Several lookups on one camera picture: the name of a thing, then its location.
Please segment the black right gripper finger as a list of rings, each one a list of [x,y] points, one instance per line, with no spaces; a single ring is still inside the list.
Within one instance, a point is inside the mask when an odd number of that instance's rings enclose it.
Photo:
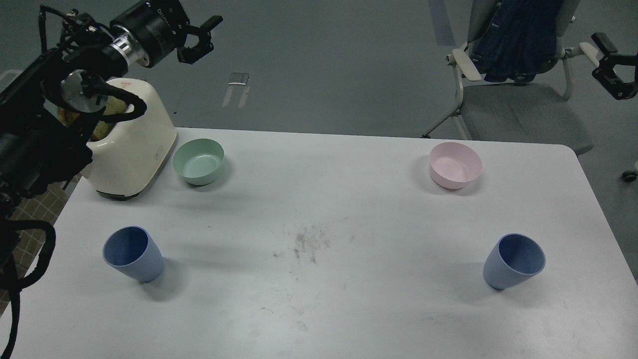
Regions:
[[[624,82],[616,75],[613,69],[595,68],[592,71],[592,76],[614,99],[621,100],[624,98]]]
[[[592,41],[595,43],[603,57],[618,55],[618,49],[611,39],[604,32],[595,32],[592,34]]]

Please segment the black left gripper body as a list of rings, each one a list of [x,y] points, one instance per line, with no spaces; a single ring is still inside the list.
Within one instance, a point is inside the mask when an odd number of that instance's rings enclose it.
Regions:
[[[190,19],[178,0],[141,0],[110,21],[110,29],[127,34],[141,48],[136,60],[146,68],[157,65],[185,44]]]

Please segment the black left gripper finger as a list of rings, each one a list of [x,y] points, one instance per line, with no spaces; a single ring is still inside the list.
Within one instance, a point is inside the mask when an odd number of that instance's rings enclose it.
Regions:
[[[197,37],[197,44],[192,47],[187,47],[185,45],[185,40],[189,35]],[[214,45],[212,43],[212,35],[209,30],[185,32],[183,44],[181,47],[177,48],[177,59],[180,63],[195,64],[198,60],[210,54],[213,50]]]
[[[194,26],[187,23],[187,25],[185,25],[185,32],[187,32],[187,34],[209,34],[215,27],[220,25],[223,20],[224,19],[221,15],[214,15],[208,18],[205,23],[200,26]]]

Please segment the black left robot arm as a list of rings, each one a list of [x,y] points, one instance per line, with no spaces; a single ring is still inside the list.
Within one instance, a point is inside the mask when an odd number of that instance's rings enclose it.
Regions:
[[[132,121],[148,105],[107,80],[132,63],[156,66],[173,51],[194,64],[214,50],[219,14],[192,25],[178,0],[141,0],[104,25],[88,13],[42,4],[40,55],[1,92],[1,288],[8,292],[11,327],[1,357],[11,357],[20,320],[20,294],[45,275],[56,232],[45,220],[13,220],[26,198],[53,182],[70,182],[93,161],[96,125]]]

